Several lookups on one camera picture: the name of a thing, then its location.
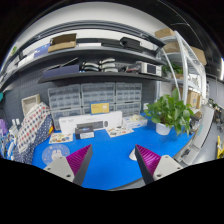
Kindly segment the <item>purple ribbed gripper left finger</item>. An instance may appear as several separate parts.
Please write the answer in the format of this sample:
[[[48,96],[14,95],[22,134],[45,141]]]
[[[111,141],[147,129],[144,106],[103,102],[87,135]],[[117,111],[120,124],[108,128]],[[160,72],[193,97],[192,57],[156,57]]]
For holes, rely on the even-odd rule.
[[[67,157],[60,156],[44,170],[81,186],[93,155],[92,145],[87,145]]]

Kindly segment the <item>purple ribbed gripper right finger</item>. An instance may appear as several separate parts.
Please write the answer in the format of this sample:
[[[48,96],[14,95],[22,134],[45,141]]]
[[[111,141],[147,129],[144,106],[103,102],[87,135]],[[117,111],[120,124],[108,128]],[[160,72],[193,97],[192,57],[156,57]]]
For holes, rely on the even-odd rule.
[[[140,145],[135,145],[135,156],[146,185],[182,169],[169,155],[159,156]]]

